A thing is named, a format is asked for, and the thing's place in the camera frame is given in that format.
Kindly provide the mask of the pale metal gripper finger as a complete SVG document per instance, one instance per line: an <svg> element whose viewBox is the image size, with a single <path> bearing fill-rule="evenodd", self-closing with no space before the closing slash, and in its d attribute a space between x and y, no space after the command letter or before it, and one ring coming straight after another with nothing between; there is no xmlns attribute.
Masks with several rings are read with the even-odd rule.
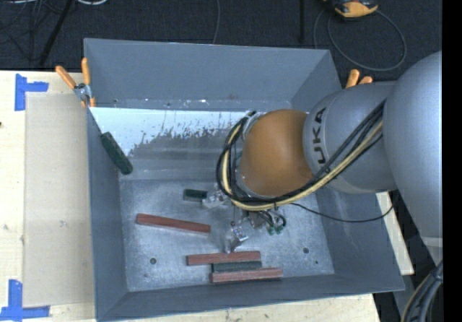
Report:
<svg viewBox="0 0 462 322"><path fill-rule="evenodd" d="M231 226L225 234L225 253L235 252L247 239L240 225Z"/></svg>
<svg viewBox="0 0 462 322"><path fill-rule="evenodd" d="M230 199L221 190L207 191L205 198L201 200L201 205L205 209L230 206Z"/></svg>

